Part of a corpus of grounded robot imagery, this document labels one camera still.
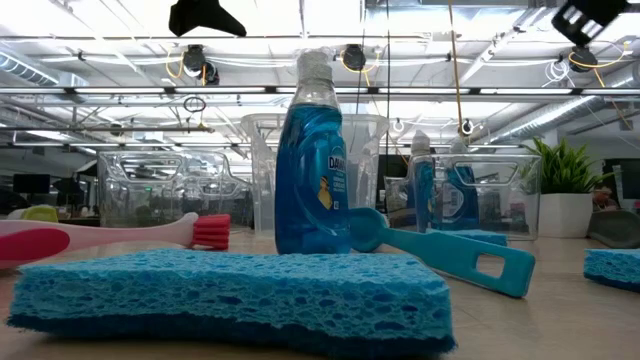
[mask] potted plant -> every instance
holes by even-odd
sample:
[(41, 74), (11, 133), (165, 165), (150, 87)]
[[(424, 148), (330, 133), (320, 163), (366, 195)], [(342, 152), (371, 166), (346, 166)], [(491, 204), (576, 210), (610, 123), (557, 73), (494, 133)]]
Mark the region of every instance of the potted plant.
[(533, 139), (533, 154), (542, 158), (539, 234), (558, 238), (584, 238), (593, 212), (591, 190), (612, 173), (595, 176), (587, 146), (574, 150), (565, 139), (554, 147)]

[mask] clear plastic bin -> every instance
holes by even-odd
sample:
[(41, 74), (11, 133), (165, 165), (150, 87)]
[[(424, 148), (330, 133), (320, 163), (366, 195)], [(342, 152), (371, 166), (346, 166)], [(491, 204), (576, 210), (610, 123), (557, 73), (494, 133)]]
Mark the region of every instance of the clear plastic bin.
[[(541, 166), (539, 156), (484, 154), (432, 154), (430, 156), (433, 158), (436, 169), (435, 209), (432, 215), (434, 226), (432, 227), (444, 230), (493, 231), (506, 234), (509, 240), (537, 238)], [(411, 164), (425, 159), (425, 156), (416, 157)], [(443, 220), (461, 206), (465, 206), (464, 202), (457, 200), (457, 196), (452, 195), (454, 191), (448, 180), (451, 176), (457, 176), (464, 188), (475, 190), (471, 190), (477, 194), (478, 209), (475, 221), (447, 223), (447, 220)]]
[(230, 214), (250, 226), (251, 184), (235, 178), (216, 152), (109, 151), (98, 155), (103, 227), (168, 224), (184, 214)]
[[(254, 114), (242, 118), (251, 137), (253, 206), (259, 235), (274, 232), (276, 147), (285, 115)], [(349, 207), (375, 207), (380, 139), (389, 128), (377, 115), (343, 115), (342, 137), (347, 155)]]

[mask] ceiling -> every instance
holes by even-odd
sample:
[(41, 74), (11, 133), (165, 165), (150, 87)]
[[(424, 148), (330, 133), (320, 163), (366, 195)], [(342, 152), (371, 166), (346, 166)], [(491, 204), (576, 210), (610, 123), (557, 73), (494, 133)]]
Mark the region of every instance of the ceiling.
[[(554, 76), (552, 72), (562, 74), (566, 65), (565, 60), (564, 65), (551, 69), (554, 61), (559, 55), (566, 57), (573, 46), (551, 26), (553, 9), (528, 9), (523, 6), (528, 1), (518, 0), (493, 1), (500, 4), (497, 7), (485, 6), (480, 0), (463, 2), (467, 6), (454, 6), (462, 86), (573, 86), (568, 77), (576, 87), (599, 86), (593, 72), (569, 72), (561, 81), (550, 80)], [(175, 0), (6, 1), (0, 11), (0, 50), (23, 56), (45, 73), (75, 74), (90, 86), (199, 86), (196, 79), (184, 72), (173, 78), (166, 70), (168, 65), (173, 73), (178, 72), (180, 54), (189, 44), (204, 46), (206, 56), (220, 74), (220, 85), (225, 86), (294, 86), (296, 55), (304, 48), (316, 47), (328, 47), (335, 55), (330, 65), (336, 86), (358, 86), (359, 81), (360, 86), (366, 86), (369, 81), (371, 86), (380, 87), (454, 85), (454, 66), (447, 61), (452, 46), (446, 6), (417, 6), (414, 4), (419, 3), (417, 0), (390, 0), (387, 20), (385, 1), (221, 0), (221, 5), (245, 25), (247, 38), (235, 38), (206, 28), (197, 28), (176, 38), (167, 25), (174, 3)], [(434, 3), (446, 4), (446, 1)], [(640, 36), (638, 21), (640, 13), (623, 14), (591, 44), (591, 51), (600, 63), (618, 59), (623, 43), (628, 44), (621, 61), (601, 69), (605, 81), (609, 74), (628, 66), (640, 54), (640, 41), (636, 40)], [(521, 26), (521, 32), (513, 31), (515, 25)], [(349, 72), (342, 65), (340, 55), (346, 44), (364, 44), (367, 68), (370, 68), (366, 76)], [(474, 67), (473, 62), (483, 53), (485, 61)], [(34, 84), (0, 71), (0, 86)], [(132, 95), (126, 99), (140, 98)], [(238, 106), (237, 97), (233, 95), (210, 97), (207, 101), (209, 99), (213, 100), (202, 113), (202, 121), (215, 128), (214, 133), (164, 132), (164, 139), (179, 143), (242, 143), (246, 140), (240, 126), (244, 116), (284, 114), (290, 96), (244, 95), (243, 106)], [(13, 100), (39, 108), (55, 119), (70, 121), (73, 118), (73, 107), (54, 106), (55, 101), (43, 104), (37, 96), (15, 96)], [(343, 112), (355, 112), (357, 108), (360, 114), (386, 116), (389, 108), (392, 125), (398, 122), (406, 125), (401, 131), (397, 131), (398, 126), (395, 130), (392, 126), (390, 136), (394, 141), (410, 142), (416, 129), (427, 133), (435, 143), (447, 143), (457, 136), (457, 106), (452, 98), (394, 99), (390, 106), (382, 99), (374, 102), (366, 96), (357, 100), (359, 107), (354, 105), (355, 100), (350, 100), (343, 104)], [(462, 114), (482, 124), (486, 128), (483, 131), (499, 131), (545, 104), (531, 99), (514, 102), (487, 98), (482, 102), (463, 102)], [(87, 127), (109, 126), (115, 122), (125, 126), (176, 127), (178, 117), (182, 121), (190, 115), (179, 104), (175, 108), (98, 108), (82, 104), (74, 107), (76, 119), (82, 119), (83, 126)], [(615, 115), (610, 109), (596, 113), (602, 119)], [(0, 118), (0, 123), (11, 125), (9, 120)], [(598, 122), (590, 115), (562, 125), (561, 130), (571, 132)], [(619, 132), (617, 123), (612, 123), (572, 136), (618, 136)], [(99, 136), (104, 141), (122, 141), (108, 133)], [(276, 140), (278, 133), (270, 136)], [(248, 161), (237, 152), (229, 151), (229, 156)]]

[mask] green plant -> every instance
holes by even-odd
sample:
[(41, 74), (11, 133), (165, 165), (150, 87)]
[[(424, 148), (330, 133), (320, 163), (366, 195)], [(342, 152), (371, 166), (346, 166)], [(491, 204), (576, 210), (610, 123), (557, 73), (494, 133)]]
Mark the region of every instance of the green plant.
[(589, 170), (590, 162), (585, 154), (587, 145), (577, 151), (569, 147), (565, 139), (551, 147), (534, 138), (535, 149), (527, 147), (532, 154), (542, 157), (540, 187), (542, 194), (587, 194), (602, 180), (613, 173), (595, 176)]

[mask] dish soap bottle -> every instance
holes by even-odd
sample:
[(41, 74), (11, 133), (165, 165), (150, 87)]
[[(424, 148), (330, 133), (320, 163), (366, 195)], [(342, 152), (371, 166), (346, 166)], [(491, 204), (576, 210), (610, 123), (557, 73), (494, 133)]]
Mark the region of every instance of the dish soap bottle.
[(415, 203), (416, 222), (419, 232), (432, 227), (435, 210), (433, 178), (435, 166), (431, 157), (431, 141), (420, 130), (416, 131), (411, 142), (411, 160), (409, 162), (408, 204)]
[(276, 161), (275, 232), (280, 254), (351, 250), (342, 114), (328, 60), (320, 50), (298, 58), (298, 88)]
[[(462, 139), (454, 140), (450, 153), (460, 154), (460, 157), (467, 155)], [(477, 229), (480, 223), (473, 169), (471, 165), (458, 165), (457, 162), (454, 160), (446, 166), (442, 184), (442, 221), (435, 226), (438, 230)]]

